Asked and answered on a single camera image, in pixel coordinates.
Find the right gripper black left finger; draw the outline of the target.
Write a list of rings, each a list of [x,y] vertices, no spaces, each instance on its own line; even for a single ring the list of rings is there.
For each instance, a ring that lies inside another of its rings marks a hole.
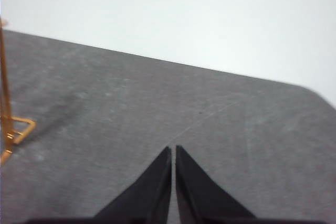
[[[95,219],[166,219],[172,179],[172,151],[165,147],[139,178],[99,211]]]

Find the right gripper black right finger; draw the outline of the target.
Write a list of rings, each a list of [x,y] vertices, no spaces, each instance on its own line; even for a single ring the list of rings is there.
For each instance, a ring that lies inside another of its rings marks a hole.
[[[181,145],[176,146],[176,189],[194,219],[256,216],[218,186]]]

